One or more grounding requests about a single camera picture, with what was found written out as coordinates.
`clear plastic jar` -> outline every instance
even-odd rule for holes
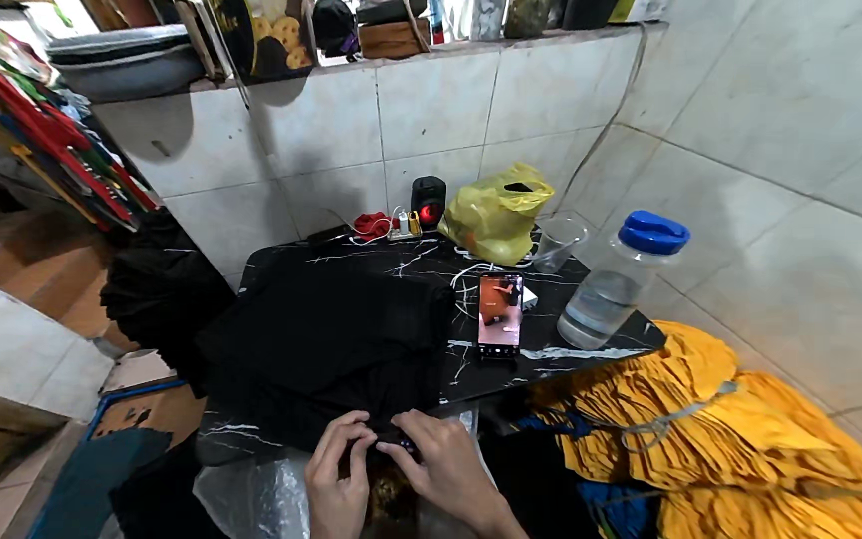
[[[637,308],[661,267],[674,263],[690,231],[644,210],[631,212],[608,251],[557,320],[557,332],[584,350],[601,347]]]

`blue fabric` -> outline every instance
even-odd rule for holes
[[[557,423],[547,424],[540,417],[529,415],[513,424],[521,431],[551,431],[558,435],[571,435],[574,439],[590,435],[595,429],[578,413],[554,411]],[[656,539],[657,513],[661,504],[659,496],[609,504],[612,500],[653,492],[654,487],[643,482],[606,484],[581,481],[577,483],[577,489],[595,520],[603,514],[616,539]]]
[[[577,488],[578,493],[587,502],[587,508],[591,514],[600,514],[595,508],[601,508],[617,539],[657,537],[657,513],[660,510],[660,496],[641,497],[607,504],[612,500],[652,492],[654,487],[639,482],[630,484],[579,482]]]
[[[513,424],[521,431],[552,431],[558,435],[571,435],[574,439],[590,435],[594,430],[594,428],[584,421],[584,419],[577,413],[572,411],[555,411],[558,416],[563,415],[567,419],[567,422],[558,422],[549,425],[540,417],[529,415],[523,419],[518,419]]]

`black marble table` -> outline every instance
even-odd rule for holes
[[[482,263],[456,249],[445,236],[425,233],[419,240],[389,243],[378,240],[356,246],[347,239],[313,249],[294,242],[255,251],[245,264],[239,294],[247,293],[262,268],[302,264],[324,264],[335,271],[371,271],[387,275],[450,284],[462,270]],[[494,270],[520,271],[524,286],[537,295],[537,305],[524,312],[521,325],[521,355],[514,361],[481,360],[475,354],[477,337],[477,291],[479,275],[490,267],[472,269],[455,284],[458,303],[466,312],[456,311],[451,322],[443,361],[439,402],[442,405],[494,394],[511,387],[566,375],[578,369],[594,368],[653,352],[664,346],[665,336],[640,312],[634,312],[618,332],[597,350],[578,350],[557,334],[557,318],[589,269],[572,257],[554,274],[530,267],[494,266]],[[274,433],[262,432],[247,419],[224,410],[221,402],[209,399],[198,428],[198,458],[205,465],[221,465],[235,459],[274,452],[281,444]]]

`speaker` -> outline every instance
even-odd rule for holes
[[[437,222],[444,215],[446,190],[444,182],[433,176],[418,178],[411,184],[411,211],[418,213],[422,230],[437,227]]]

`blue lid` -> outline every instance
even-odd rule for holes
[[[687,227],[646,210],[630,212],[617,237],[629,247],[649,254],[673,254],[690,239]]]

